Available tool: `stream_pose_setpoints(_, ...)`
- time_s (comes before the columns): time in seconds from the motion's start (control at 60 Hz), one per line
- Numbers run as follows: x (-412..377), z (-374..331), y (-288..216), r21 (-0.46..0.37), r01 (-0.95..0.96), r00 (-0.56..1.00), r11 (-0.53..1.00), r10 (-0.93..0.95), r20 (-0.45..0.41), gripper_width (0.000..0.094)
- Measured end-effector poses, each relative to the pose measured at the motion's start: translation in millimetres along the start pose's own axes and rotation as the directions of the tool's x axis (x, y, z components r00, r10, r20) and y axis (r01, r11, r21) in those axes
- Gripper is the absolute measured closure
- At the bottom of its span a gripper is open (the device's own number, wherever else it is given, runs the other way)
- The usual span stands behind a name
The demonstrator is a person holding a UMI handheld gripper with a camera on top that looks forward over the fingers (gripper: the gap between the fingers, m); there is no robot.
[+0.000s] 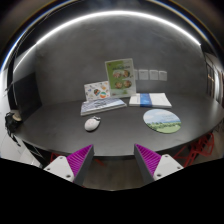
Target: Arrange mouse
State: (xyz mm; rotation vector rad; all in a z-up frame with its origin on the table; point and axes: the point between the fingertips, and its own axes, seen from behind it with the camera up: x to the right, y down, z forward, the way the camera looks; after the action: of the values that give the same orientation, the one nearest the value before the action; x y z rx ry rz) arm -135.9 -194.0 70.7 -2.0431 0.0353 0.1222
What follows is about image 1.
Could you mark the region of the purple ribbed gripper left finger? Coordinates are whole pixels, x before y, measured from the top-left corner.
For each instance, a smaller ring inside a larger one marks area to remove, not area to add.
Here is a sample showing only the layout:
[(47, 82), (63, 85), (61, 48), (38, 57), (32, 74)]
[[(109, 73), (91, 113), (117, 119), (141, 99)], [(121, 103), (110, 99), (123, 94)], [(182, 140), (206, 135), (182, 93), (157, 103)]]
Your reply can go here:
[(58, 156), (44, 170), (82, 186), (93, 156), (94, 147), (88, 145), (67, 157)]

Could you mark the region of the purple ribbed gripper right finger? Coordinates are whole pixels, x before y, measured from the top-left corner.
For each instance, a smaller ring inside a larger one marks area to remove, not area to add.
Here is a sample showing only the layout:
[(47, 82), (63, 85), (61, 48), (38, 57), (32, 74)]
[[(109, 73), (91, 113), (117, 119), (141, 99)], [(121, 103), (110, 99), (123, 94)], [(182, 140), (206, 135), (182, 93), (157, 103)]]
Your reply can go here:
[(183, 168), (183, 166), (169, 154), (159, 155), (139, 144), (134, 145), (134, 156), (145, 185), (164, 178)]

